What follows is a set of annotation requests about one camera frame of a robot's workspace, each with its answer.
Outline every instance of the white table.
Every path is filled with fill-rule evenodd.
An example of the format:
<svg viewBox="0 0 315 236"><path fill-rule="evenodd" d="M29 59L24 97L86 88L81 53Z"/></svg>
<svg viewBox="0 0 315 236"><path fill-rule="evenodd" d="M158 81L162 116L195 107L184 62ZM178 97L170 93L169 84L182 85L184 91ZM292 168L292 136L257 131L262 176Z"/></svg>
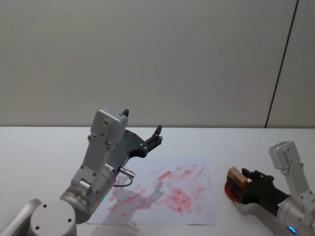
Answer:
<svg viewBox="0 0 315 236"><path fill-rule="evenodd" d="M130 128L143 139L154 128ZM83 161L89 128L1 127L0 128L0 219L16 205L33 198L51 201L69 186ZM315 190L315 130L164 128L162 145L148 155L206 157L215 197L216 226L78 226L79 236L271 236L253 216L242 216L224 194L227 170L235 166L260 170L275 177L274 184L288 193L283 175L276 170L268 148L281 141L296 142L311 189Z"/></svg>

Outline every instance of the sheet of paper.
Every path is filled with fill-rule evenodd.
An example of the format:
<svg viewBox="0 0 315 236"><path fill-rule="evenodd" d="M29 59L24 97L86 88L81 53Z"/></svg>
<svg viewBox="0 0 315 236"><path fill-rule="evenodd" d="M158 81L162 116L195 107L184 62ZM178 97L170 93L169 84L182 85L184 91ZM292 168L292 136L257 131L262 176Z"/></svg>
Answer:
<svg viewBox="0 0 315 236"><path fill-rule="evenodd" d="M202 224L216 222L207 165L203 161L133 158L126 168L136 173L129 187L114 187L89 224ZM116 184L127 184L124 175Z"/></svg>

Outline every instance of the blue led light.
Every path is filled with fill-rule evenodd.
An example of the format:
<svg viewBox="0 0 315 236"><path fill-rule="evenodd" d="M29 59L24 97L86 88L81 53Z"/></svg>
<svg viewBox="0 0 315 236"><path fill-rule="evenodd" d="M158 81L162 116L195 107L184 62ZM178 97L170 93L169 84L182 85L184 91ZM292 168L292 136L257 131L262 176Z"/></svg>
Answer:
<svg viewBox="0 0 315 236"><path fill-rule="evenodd" d="M289 226L288 229L289 229L293 234L296 234L296 230L295 230L295 228L293 228L292 226Z"/></svg>

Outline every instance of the white wall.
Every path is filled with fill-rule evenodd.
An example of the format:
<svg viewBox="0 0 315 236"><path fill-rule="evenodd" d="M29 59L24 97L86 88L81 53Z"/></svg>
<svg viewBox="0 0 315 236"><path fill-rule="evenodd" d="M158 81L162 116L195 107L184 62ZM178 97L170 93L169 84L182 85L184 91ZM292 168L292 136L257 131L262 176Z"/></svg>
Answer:
<svg viewBox="0 0 315 236"><path fill-rule="evenodd" d="M315 1L300 0L268 127L315 127Z"/></svg>
<svg viewBox="0 0 315 236"><path fill-rule="evenodd" d="M0 125L263 127L295 0L1 0Z"/></svg>

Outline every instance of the wooden block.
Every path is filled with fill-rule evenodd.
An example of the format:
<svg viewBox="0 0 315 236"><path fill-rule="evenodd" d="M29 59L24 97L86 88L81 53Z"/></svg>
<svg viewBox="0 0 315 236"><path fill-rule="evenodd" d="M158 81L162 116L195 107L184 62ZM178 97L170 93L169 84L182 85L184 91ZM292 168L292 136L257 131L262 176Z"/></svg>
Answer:
<svg viewBox="0 0 315 236"><path fill-rule="evenodd" d="M246 187L247 178L234 166L228 170L227 176L233 179L240 188Z"/></svg>

